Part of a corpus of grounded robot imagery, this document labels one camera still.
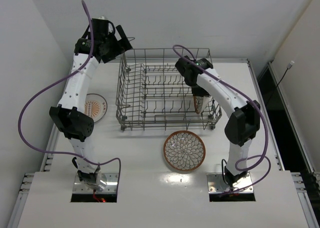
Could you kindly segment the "floral plate front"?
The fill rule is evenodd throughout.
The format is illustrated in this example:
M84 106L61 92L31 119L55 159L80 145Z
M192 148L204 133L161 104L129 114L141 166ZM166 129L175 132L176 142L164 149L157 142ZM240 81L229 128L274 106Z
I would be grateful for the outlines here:
M206 147L202 139L187 130L176 131L169 135L162 151L167 164L182 172L198 169L206 157Z

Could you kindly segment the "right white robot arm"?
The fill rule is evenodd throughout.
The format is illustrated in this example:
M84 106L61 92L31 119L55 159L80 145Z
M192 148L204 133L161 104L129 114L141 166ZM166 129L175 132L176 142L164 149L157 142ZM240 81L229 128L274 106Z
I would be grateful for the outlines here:
M249 147L260 129L259 114L253 105L236 91L222 84L195 67L199 65L213 76L217 72L205 58L191 61L187 56L179 58L175 64L184 82L191 87L195 111L201 113L209 99L214 99L225 111L228 122L224 133L229 140L228 160L224 167L224 181L230 187L246 176Z

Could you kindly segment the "floral plate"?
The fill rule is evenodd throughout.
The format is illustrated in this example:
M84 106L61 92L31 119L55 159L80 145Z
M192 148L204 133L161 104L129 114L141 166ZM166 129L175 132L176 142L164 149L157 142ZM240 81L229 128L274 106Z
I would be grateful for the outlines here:
M212 100L211 96L193 96L193 104L194 104L194 110L197 114L202 113L209 102Z
M198 169L206 157L206 147L202 139L187 130L176 131L169 135L162 151L167 164L182 172Z

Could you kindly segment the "orange sunburst white plate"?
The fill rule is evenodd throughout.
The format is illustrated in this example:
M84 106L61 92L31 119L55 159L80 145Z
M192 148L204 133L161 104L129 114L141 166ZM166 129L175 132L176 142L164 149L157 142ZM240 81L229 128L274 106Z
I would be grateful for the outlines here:
M106 99L96 93L90 93L86 95L84 104L84 113L93 119L94 123L99 122L108 110L108 104Z

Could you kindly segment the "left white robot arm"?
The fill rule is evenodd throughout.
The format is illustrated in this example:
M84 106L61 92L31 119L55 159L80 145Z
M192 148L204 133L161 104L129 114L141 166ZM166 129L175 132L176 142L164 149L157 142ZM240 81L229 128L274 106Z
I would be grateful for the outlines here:
M122 26L114 26L105 19L92 19L91 23L75 44L72 76L58 105L50 108L49 115L73 147L80 182L92 190L103 191L107 178L95 158L90 138L94 120L85 114L85 101L98 65L114 60L132 46Z

